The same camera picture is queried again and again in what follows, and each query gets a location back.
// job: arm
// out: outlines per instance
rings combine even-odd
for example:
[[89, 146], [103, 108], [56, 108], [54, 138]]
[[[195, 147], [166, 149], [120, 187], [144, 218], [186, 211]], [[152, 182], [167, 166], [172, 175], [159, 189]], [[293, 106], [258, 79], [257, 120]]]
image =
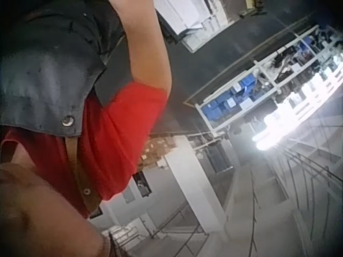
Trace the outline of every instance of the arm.
[[131, 73], [139, 83], [164, 89], [172, 87], [167, 49], [152, 0], [110, 0], [128, 39]]

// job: window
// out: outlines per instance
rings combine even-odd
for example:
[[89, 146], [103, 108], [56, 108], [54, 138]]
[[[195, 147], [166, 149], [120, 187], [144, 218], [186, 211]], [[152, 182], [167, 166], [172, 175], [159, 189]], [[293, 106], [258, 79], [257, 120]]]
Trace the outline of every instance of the window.
[[143, 197], [148, 197], [152, 191], [149, 187], [149, 184], [144, 176], [144, 173], [142, 171], [136, 173], [133, 175], [133, 179], [135, 180], [138, 190], [140, 191], [140, 194]]

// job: red shirt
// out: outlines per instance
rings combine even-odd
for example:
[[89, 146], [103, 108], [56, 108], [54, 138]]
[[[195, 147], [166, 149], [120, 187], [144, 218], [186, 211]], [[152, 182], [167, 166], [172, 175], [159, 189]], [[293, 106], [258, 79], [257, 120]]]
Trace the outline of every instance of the red shirt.
[[[126, 85], [104, 108], [94, 94], [88, 96], [78, 158], [103, 200], [111, 199], [128, 185], [149, 132], [166, 103], [164, 90], [136, 82]], [[83, 216], [89, 215], [62, 138], [11, 127], [2, 146], [6, 142], [22, 144], [37, 166], [38, 175]]]

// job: dark vest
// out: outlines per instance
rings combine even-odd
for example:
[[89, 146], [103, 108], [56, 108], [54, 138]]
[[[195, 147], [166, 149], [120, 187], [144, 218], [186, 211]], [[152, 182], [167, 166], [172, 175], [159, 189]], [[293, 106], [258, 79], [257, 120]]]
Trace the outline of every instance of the dark vest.
[[79, 136], [119, 27], [107, 1], [57, 1], [27, 15], [1, 42], [1, 125]]

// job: red sleeve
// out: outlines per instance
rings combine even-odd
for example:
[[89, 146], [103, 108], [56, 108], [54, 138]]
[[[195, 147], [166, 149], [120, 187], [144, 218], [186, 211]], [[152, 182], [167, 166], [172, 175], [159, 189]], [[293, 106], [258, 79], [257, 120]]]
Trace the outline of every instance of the red sleeve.
[[105, 108], [95, 95], [86, 100], [80, 159], [104, 200], [126, 188], [166, 103], [164, 90], [136, 82]]

